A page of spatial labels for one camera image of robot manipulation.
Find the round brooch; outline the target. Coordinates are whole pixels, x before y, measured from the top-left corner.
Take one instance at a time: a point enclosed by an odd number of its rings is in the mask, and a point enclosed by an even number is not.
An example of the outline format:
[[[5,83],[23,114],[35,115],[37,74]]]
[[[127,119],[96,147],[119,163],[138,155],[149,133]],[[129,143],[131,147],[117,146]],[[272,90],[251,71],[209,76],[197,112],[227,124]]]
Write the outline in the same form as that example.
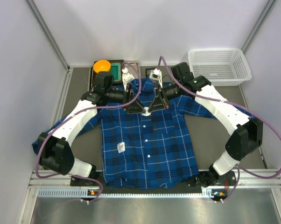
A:
[[[149,108],[148,107],[144,107],[144,113],[142,114],[142,116],[150,116],[151,115],[151,112],[149,111]]]

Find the blue plaid shirt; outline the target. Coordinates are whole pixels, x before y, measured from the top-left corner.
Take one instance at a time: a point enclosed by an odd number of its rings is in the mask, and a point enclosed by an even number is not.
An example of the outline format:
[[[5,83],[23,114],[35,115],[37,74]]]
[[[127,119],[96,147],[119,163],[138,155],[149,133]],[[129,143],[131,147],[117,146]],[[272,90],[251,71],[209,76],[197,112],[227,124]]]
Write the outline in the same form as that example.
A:
[[[199,173],[185,115],[212,118],[189,96],[170,101],[149,116],[127,114],[110,103],[82,131],[100,126],[104,181],[110,187],[171,188]]]

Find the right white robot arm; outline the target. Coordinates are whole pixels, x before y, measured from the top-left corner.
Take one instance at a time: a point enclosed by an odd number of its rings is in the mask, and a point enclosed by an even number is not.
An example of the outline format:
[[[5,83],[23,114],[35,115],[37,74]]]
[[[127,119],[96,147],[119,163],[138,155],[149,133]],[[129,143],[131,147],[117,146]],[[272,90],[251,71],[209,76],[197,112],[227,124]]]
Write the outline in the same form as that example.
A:
[[[219,120],[230,135],[225,151],[210,165],[208,171],[201,172],[196,178],[197,185],[202,187],[217,184],[243,158],[261,146],[263,122],[227,104],[207,78],[194,77],[187,63],[179,63],[170,70],[176,81],[167,87],[163,87],[162,72],[159,69],[150,72],[149,78],[157,82],[157,87],[148,111],[167,109],[171,99],[190,95]]]

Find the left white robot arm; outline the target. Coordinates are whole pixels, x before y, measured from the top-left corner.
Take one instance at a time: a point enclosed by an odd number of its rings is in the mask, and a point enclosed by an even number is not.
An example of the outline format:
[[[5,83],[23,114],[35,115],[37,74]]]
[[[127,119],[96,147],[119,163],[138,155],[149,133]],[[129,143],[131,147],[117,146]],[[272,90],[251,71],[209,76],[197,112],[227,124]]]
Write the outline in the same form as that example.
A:
[[[102,71],[96,76],[93,87],[84,93],[73,111],[56,128],[38,137],[38,165],[60,175],[76,175],[89,178],[95,167],[74,157],[71,145],[83,127],[95,117],[98,109],[109,109],[109,102],[119,103],[125,110],[145,112],[139,102],[138,94],[134,94],[129,83],[134,76],[127,69],[122,70],[124,89],[112,88],[113,75]]]

